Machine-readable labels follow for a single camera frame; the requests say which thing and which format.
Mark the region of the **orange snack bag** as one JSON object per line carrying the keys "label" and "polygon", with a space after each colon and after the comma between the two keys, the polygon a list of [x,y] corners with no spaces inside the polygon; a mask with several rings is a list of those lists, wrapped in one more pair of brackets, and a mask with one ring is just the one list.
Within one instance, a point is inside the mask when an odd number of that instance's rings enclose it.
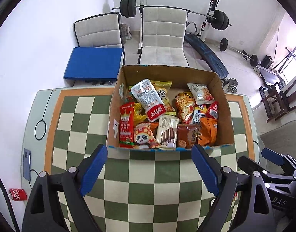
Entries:
{"label": "orange snack bag", "polygon": [[202,117],[200,119],[200,140],[201,146],[213,146],[216,142],[218,121],[214,118]]}

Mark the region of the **white rice cracker bag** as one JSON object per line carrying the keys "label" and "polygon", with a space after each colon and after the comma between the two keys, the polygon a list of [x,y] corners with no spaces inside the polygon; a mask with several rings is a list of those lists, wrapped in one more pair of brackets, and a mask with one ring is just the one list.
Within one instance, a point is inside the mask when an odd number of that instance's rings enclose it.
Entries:
{"label": "white rice cracker bag", "polygon": [[188,87],[197,105],[212,104],[215,102],[214,97],[212,96],[206,85],[188,83]]}

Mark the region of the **silver white snack pouch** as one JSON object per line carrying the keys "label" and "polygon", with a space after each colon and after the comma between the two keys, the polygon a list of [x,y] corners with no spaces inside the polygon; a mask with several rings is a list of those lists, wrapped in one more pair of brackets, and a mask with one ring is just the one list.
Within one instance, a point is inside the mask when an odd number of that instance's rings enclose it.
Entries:
{"label": "silver white snack pouch", "polygon": [[166,113],[166,107],[149,79],[142,80],[131,88],[131,93],[145,110],[149,122],[154,122]]}

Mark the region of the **red snack packet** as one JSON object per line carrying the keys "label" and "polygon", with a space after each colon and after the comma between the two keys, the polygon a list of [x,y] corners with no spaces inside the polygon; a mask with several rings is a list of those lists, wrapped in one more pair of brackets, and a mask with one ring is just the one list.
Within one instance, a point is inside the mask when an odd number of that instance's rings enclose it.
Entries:
{"label": "red snack packet", "polygon": [[207,118],[218,119],[218,102],[212,103],[205,113]]}

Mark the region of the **red cola can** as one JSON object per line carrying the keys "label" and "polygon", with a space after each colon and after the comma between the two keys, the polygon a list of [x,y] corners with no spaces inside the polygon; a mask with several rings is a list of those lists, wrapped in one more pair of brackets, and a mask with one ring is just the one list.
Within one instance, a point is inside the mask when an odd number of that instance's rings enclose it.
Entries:
{"label": "red cola can", "polygon": [[23,189],[9,189],[9,196],[10,199],[14,200],[14,201],[25,201],[27,200],[27,194],[25,192],[25,190]]}

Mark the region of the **smartphone on table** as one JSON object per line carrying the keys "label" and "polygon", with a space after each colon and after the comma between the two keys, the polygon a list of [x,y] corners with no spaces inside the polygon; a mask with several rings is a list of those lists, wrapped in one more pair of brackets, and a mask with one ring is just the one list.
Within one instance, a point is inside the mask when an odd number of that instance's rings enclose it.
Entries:
{"label": "smartphone on table", "polygon": [[23,151],[23,177],[27,181],[31,181],[31,151],[24,148]]}

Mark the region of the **wooden chair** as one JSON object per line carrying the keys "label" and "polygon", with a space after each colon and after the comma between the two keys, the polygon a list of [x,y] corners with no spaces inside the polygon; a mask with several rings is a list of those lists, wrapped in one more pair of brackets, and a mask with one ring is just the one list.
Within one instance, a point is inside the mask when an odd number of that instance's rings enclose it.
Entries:
{"label": "wooden chair", "polygon": [[[296,110],[296,105],[291,106],[291,104],[296,102],[296,79],[285,91],[278,91],[278,86],[279,83],[276,82],[274,85],[269,86],[268,88],[261,86],[258,89],[261,96],[261,102],[265,106],[265,111],[268,117],[267,122],[271,122],[272,120],[279,120],[286,114]],[[268,102],[269,99],[272,99],[272,106],[276,103],[278,104],[278,112],[272,112],[271,106]]]}

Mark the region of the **checkered table mat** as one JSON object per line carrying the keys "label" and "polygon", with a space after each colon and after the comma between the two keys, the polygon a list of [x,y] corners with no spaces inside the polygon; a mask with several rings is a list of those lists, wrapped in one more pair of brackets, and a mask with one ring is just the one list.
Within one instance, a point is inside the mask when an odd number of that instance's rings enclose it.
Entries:
{"label": "checkered table mat", "polygon": [[[36,94],[24,134],[31,181],[78,166],[105,143],[112,89],[51,89]],[[108,159],[85,201],[102,231],[196,231],[213,195],[186,151],[108,149]]]}

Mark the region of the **dumbbell on floor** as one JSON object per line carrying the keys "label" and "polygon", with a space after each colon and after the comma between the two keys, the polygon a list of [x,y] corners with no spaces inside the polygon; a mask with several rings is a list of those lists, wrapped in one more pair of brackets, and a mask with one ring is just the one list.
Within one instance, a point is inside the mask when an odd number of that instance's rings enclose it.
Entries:
{"label": "dumbbell on floor", "polygon": [[237,93],[238,81],[235,78],[229,78],[223,80],[223,87],[226,87],[226,90],[229,93]]}

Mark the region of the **brown cookie bag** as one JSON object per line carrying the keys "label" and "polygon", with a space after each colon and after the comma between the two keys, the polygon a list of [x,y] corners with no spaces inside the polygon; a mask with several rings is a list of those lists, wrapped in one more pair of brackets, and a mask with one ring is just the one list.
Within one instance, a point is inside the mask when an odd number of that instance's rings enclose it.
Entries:
{"label": "brown cookie bag", "polygon": [[180,124],[177,126],[177,147],[191,149],[200,141],[200,125]]}

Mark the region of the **blue white snack packet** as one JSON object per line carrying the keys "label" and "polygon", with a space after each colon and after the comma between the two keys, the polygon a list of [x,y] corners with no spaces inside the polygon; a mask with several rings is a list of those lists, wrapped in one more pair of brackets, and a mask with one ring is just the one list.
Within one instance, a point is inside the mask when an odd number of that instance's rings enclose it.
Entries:
{"label": "blue white snack packet", "polygon": [[207,112],[207,106],[205,104],[196,105],[194,108],[191,124],[198,125],[200,123],[201,118],[205,117],[206,112]]}

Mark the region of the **white chocolate biscuit pack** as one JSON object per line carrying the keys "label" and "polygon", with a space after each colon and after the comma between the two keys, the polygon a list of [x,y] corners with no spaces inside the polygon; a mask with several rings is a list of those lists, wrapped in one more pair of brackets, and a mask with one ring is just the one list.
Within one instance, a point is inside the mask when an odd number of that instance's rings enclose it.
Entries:
{"label": "white chocolate biscuit pack", "polygon": [[162,149],[176,149],[179,118],[163,115],[159,118],[156,140]]}

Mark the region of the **noodle snack bag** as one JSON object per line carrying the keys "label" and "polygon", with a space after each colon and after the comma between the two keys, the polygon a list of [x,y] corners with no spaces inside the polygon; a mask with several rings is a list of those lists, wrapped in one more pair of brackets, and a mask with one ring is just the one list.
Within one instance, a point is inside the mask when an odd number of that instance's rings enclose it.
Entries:
{"label": "noodle snack bag", "polygon": [[193,116],[195,100],[191,92],[178,93],[175,97],[178,117],[183,124],[190,124]]}

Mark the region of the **panda print snack bag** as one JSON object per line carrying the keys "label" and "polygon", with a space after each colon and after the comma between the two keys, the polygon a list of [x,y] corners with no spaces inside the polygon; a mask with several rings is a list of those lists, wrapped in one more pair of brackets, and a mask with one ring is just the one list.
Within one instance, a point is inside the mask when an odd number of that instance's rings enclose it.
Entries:
{"label": "panda print snack bag", "polygon": [[135,149],[155,149],[160,147],[160,143],[154,137],[158,127],[156,123],[139,123],[134,129]]}

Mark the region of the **red tall snack bag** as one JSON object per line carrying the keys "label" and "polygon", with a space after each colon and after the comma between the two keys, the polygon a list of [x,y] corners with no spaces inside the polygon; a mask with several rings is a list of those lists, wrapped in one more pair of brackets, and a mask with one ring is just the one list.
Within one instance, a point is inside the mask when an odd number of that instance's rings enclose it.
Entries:
{"label": "red tall snack bag", "polygon": [[126,103],[120,107],[119,143],[121,147],[134,146],[134,103]]}

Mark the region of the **yellow snack bag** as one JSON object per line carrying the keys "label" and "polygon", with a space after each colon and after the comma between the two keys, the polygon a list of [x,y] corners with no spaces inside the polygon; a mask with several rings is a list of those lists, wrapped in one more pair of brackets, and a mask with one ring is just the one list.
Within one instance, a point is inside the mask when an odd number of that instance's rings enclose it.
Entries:
{"label": "yellow snack bag", "polygon": [[145,122],[147,119],[147,116],[145,114],[145,111],[140,103],[134,103],[134,125],[136,126],[139,123]]}

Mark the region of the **blue weight bench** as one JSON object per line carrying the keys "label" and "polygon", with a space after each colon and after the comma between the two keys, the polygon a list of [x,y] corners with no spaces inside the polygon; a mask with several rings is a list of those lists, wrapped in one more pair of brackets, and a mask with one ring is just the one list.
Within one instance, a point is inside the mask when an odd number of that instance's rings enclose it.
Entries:
{"label": "blue weight bench", "polygon": [[208,64],[210,69],[220,77],[220,79],[223,80],[229,76],[228,70],[219,57],[200,38],[193,34],[186,34],[185,41],[191,45],[199,55],[201,55],[202,59]]}

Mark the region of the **green snack bag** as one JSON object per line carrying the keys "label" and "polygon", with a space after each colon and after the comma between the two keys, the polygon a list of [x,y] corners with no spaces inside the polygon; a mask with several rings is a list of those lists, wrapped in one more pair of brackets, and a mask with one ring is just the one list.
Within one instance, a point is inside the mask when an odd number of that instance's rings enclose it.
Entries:
{"label": "green snack bag", "polygon": [[127,91],[127,94],[126,94],[126,97],[125,97],[125,100],[124,100],[125,103],[136,102],[136,98],[134,97],[134,95],[131,92],[132,87],[133,86],[129,86],[129,89]]}

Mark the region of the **cardboard box with cow print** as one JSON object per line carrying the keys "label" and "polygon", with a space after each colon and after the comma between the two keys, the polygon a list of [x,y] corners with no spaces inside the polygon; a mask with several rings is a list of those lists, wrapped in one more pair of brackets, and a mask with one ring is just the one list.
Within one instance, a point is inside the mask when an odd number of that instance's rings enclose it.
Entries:
{"label": "cardboard box with cow print", "polygon": [[163,65],[128,65],[120,68],[113,90],[109,109],[109,126],[107,146],[121,148],[119,137],[120,106],[130,99],[130,87],[144,79],[150,81],[171,82],[171,87],[162,92],[167,96],[166,109],[178,115],[176,95],[189,91],[188,83],[206,85],[210,94],[218,102],[218,131],[214,146],[221,147],[234,144],[234,129],[230,107],[219,76],[211,71],[194,68]]}

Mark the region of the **yellow chips bag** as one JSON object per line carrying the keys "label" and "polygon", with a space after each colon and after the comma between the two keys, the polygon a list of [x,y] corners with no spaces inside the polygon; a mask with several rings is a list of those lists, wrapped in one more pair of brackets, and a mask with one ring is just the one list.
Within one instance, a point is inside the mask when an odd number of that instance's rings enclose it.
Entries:
{"label": "yellow chips bag", "polygon": [[155,87],[156,92],[163,101],[166,111],[169,115],[175,115],[176,111],[171,105],[171,101],[168,97],[168,91],[171,88],[171,81],[153,81],[151,80],[152,85]]}

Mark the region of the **blue cushion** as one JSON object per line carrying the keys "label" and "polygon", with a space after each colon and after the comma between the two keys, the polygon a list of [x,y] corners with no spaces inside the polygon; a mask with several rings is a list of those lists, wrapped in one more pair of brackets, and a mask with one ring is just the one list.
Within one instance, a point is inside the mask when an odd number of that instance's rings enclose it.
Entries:
{"label": "blue cushion", "polygon": [[122,48],[75,47],[64,79],[75,81],[116,81],[123,64]]}

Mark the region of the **white padded chair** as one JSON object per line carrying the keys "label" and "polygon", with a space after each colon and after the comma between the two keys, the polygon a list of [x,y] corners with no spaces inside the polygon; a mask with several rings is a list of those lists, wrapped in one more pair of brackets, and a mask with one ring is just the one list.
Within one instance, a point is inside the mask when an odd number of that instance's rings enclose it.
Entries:
{"label": "white padded chair", "polygon": [[189,67],[183,51],[186,25],[162,22],[142,23],[139,65]]}
{"label": "white padded chair", "polygon": [[117,12],[78,20],[73,29],[79,47],[124,48],[120,14]]}

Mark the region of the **barbell with black plates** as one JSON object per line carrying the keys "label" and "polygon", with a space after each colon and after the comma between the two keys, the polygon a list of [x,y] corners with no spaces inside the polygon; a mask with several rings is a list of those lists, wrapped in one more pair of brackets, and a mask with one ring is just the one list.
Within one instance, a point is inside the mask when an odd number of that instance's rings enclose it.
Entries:
{"label": "barbell with black plates", "polygon": [[206,22],[216,30],[225,30],[230,26],[230,20],[225,12],[217,10],[219,0],[210,0],[209,11],[206,14],[195,12],[188,9],[182,9],[172,6],[149,6],[137,5],[136,0],[121,0],[119,7],[120,14],[126,18],[133,18],[139,9],[141,11],[142,23],[162,22],[187,25],[187,18],[190,13],[204,16]]}

